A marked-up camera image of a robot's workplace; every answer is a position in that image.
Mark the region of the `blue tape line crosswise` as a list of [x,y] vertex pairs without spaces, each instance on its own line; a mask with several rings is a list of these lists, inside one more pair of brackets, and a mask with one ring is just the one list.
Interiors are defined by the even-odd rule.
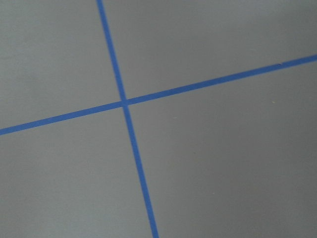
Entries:
[[[311,63],[316,60],[317,60],[316,55],[307,56],[300,59],[293,59],[293,60],[285,61],[282,63],[277,63],[277,64],[264,66],[264,67],[260,67],[260,68],[256,68],[252,70],[243,71],[240,73],[235,73],[235,74],[231,74],[227,76],[205,80],[198,83],[193,83],[193,84],[180,86],[180,87],[176,87],[176,88],[172,88],[168,90],[163,90],[163,91],[159,91],[159,92],[155,92],[155,93],[151,93],[151,94],[147,94],[147,95],[143,95],[143,96],[139,96],[135,98],[130,98],[127,100],[127,104],[134,105],[134,104],[139,104],[142,102],[152,101],[155,99],[164,98],[164,97],[168,97],[168,96],[172,96],[176,94],[181,94],[181,93],[185,93],[185,92],[189,92],[189,91],[193,91],[193,90],[197,90],[197,89],[201,89],[205,87],[210,87],[210,86],[214,86],[214,85],[218,85],[218,84],[222,84],[222,83],[226,83],[230,81],[235,81],[235,80],[239,80],[239,79],[243,79],[243,78],[247,78],[247,77],[251,77],[255,75],[265,74],[272,71],[282,70],[289,67]],[[62,114],[62,115],[58,115],[58,116],[54,116],[54,117],[50,117],[46,119],[40,119],[40,120],[28,122],[28,123],[23,123],[23,124],[19,124],[15,126],[2,128],[0,130],[0,134],[1,135],[11,134],[11,133],[28,130],[28,129],[32,129],[32,128],[36,128],[36,127],[40,127],[40,126],[44,126],[48,124],[57,123],[60,121],[65,121],[65,120],[84,117],[87,115],[101,113],[101,112],[105,112],[105,111],[109,111],[109,110],[113,110],[113,109],[117,109],[121,107],[123,107],[123,103],[121,101],[113,102],[113,103],[109,103],[109,104],[105,104],[105,105],[101,105],[97,107],[92,107],[88,109],[83,109],[83,110],[79,110],[75,112],[70,112],[67,114]]]

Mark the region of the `blue tape line lengthwise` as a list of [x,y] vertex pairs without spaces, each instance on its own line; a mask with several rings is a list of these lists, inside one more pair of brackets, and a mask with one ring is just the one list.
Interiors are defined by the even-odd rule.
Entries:
[[136,170],[139,177],[139,182],[140,182],[140,186],[142,190],[142,195],[143,195],[143,200],[144,200],[144,204],[145,204],[145,208],[146,208],[146,212],[148,216],[149,225],[151,228],[152,237],[159,238],[159,232],[158,232],[157,223],[156,223],[156,219],[155,219],[155,215],[154,215],[154,211],[153,211],[153,207],[151,203],[146,176],[143,169],[138,142],[135,135],[133,121],[132,121],[130,110],[129,110],[128,100],[126,97],[125,88],[124,88],[124,84],[122,81],[121,72],[119,68],[119,63],[117,61],[115,47],[113,44],[112,35],[111,35],[111,31],[110,31],[110,27],[109,27],[107,15],[106,15],[105,4],[102,0],[96,1],[96,4],[99,11],[101,24],[103,27],[103,32],[104,32],[104,36],[105,36],[105,40],[107,44],[107,50],[109,53],[112,70],[113,70],[113,74],[115,77],[115,81],[116,81],[116,85],[117,85],[117,89],[118,89],[118,93],[120,97],[121,107],[124,113],[126,127],[129,134],[129,140],[132,147],[132,152],[134,155]]

